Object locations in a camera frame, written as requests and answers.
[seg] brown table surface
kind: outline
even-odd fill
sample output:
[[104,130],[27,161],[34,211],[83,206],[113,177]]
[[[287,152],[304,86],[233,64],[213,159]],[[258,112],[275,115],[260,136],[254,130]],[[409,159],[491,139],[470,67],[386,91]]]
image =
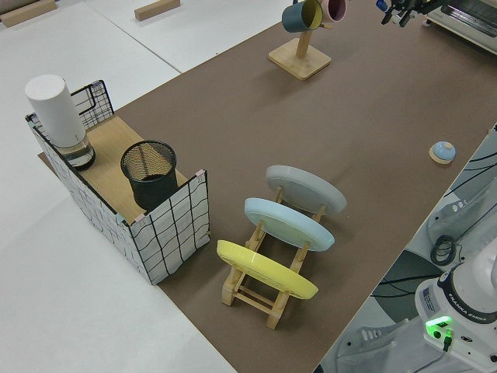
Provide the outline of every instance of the brown table surface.
[[[186,176],[208,170],[211,241],[160,287],[240,372],[312,372],[497,120],[496,56],[422,17],[400,29],[380,24],[373,1],[348,6],[313,32],[332,63],[308,81],[267,59],[294,37],[278,24],[117,111],[168,142]],[[449,166],[428,155],[441,140],[457,149]],[[245,198],[273,197],[275,164],[319,175],[349,204],[321,221],[335,245],[301,270],[319,292],[292,298],[271,330],[259,310],[221,304],[229,267],[216,242],[249,238]],[[270,237],[260,252],[294,255]]]

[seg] mug holder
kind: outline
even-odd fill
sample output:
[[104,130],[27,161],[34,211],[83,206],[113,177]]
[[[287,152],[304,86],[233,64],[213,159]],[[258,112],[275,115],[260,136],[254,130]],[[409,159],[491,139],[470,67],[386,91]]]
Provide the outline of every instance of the mug holder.
[[311,36],[311,30],[304,31],[298,39],[292,39],[271,51],[268,59],[300,80],[309,79],[332,61],[329,56],[309,45]]

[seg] green light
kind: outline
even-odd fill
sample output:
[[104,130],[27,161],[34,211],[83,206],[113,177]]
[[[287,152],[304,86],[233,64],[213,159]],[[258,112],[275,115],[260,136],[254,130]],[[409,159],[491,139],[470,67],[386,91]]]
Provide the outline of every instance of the green light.
[[430,336],[433,336],[433,334],[437,331],[439,327],[443,328],[451,323],[452,323],[452,318],[449,316],[437,317],[436,319],[429,320],[425,323],[426,332],[428,332]]
[[442,322],[450,324],[450,323],[452,323],[452,318],[450,316],[440,316],[440,317],[437,317],[436,319],[427,321],[426,322],[426,327],[435,326],[436,324],[441,324]]

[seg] blue mug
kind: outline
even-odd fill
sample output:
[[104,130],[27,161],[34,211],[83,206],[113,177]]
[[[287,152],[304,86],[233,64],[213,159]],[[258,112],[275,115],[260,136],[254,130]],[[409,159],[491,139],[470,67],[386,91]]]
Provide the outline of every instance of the blue mug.
[[289,33],[317,29],[323,20],[323,9],[318,0],[304,0],[294,3],[283,11],[281,22]]

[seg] pink mug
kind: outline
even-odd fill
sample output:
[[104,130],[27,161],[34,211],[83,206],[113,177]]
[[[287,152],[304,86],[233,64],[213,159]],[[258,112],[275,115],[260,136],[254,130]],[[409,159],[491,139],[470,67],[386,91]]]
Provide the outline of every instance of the pink mug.
[[347,10],[347,0],[321,0],[323,22],[338,22],[343,19]]

